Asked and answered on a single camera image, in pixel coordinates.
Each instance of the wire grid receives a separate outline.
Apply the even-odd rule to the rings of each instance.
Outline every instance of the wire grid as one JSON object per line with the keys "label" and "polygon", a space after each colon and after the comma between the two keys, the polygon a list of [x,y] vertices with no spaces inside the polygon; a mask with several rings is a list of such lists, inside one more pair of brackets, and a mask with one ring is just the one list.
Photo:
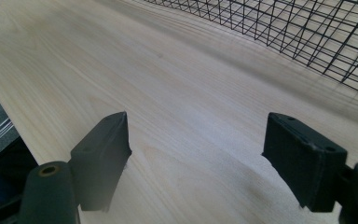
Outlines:
{"label": "wire grid", "polygon": [[358,91],[358,0],[145,0],[256,41]]}

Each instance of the wooden board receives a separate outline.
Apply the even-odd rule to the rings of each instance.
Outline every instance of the wooden board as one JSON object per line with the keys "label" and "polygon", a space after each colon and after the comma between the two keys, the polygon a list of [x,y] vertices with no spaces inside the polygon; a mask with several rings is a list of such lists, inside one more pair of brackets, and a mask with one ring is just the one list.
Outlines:
{"label": "wooden board", "polygon": [[358,162],[358,93],[229,29],[144,1],[0,1],[0,103],[39,163],[126,110],[133,154],[82,223],[337,223],[261,157],[267,115]]}

